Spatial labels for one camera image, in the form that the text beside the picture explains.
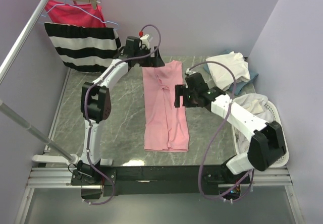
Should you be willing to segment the white laundry basket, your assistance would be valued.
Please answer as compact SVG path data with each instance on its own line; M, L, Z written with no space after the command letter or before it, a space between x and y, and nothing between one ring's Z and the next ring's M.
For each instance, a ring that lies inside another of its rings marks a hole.
M274 121L270 123L237 104L232 105L231 114L237 115L238 118L229 117L228 122L232 125L236 156L229 160L227 166L234 174L252 168L263 172L267 168L282 167L289 159L279 113L270 101L265 107L274 115ZM238 153L234 129L240 131L250 141L246 152Z

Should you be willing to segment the pink t shirt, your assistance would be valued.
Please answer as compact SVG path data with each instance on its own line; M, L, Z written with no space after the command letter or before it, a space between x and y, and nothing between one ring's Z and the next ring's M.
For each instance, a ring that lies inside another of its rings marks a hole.
M189 132L184 107L176 108L175 86L183 83L182 62L160 68L143 68L145 104L144 149L187 152Z

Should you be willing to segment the black white striped garment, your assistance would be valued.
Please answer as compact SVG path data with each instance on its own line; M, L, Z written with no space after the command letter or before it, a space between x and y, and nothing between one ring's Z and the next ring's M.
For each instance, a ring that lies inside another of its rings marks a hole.
M63 64L79 72L104 72L121 48L113 28L57 23L45 23L44 27Z

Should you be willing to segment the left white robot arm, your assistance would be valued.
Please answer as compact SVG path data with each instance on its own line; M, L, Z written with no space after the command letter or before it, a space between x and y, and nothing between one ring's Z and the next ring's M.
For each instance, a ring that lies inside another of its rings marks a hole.
M94 185L102 180L99 169L100 142L103 124L111 114L111 90L132 67L163 67L159 49L150 47L152 36L139 33L139 37L127 37L126 44L114 56L110 66L94 81L82 86L81 112L85 122L83 152L76 164L73 178L84 179Z

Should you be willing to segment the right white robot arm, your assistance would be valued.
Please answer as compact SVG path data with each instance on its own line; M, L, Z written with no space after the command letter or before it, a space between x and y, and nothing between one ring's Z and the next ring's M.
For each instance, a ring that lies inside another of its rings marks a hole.
M200 73L185 77L185 85L175 86L175 107L204 107L227 120L250 142L246 152L225 161L222 179L233 183L239 174L256 169L265 171L287 154L283 128L280 123L263 120L242 106L232 102L230 96L218 87L209 88Z

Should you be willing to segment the folded blue t shirt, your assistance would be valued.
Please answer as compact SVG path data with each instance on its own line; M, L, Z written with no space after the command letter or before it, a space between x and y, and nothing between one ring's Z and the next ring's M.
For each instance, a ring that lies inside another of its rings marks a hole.
M257 78L259 73L249 69L248 62L240 52L225 50L219 55L208 57L206 61L218 62L231 70L236 79L235 95L239 95L242 89ZM210 74L215 85L224 91L231 91L234 87L234 81L231 74L222 66L217 64L205 64L203 69Z

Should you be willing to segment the black base beam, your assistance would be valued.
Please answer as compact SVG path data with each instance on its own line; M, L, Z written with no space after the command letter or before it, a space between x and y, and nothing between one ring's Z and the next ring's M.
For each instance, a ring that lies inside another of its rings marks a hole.
M85 199L99 199L100 194L180 194L197 193L200 189L205 195L218 195L224 187L236 183L249 184L248 172L223 178L221 165L206 165L199 172L197 165L184 166L101 166L102 180L90 183L86 179L73 178L71 185L81 186L81 196Z

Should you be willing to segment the metal clothes rack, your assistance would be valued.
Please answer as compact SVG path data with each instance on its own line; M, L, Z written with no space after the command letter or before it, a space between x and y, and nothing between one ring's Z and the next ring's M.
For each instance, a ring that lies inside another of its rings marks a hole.
M5 57L3 63L1 64L1 81L5 78L7 72L9 71L12 63L16 59L18 53L20 52L22 46L24 45L26 39L28 38L30 32L38 21L42 11L45 8L49 0L40 0L34 12L32 13L30 19L24 26L23 30L19 34L16 39L14 45L10 49L9 53ZM59 147L54 141L45 136L42 132L40 132L37 128L35 128L32 124L26 121L23 117L21 117L18 113L16 113L13 109L7 106L3 101L1 101L1 113L6 115L16 124L24 128L31 135L36 137L50 149L57 151L60 156L47 156L47 155L35 155L33 156L34 162L44 162L44 163L65 163L69 164L77 164L79 161L79 157L75 154L69 154L61 147Z

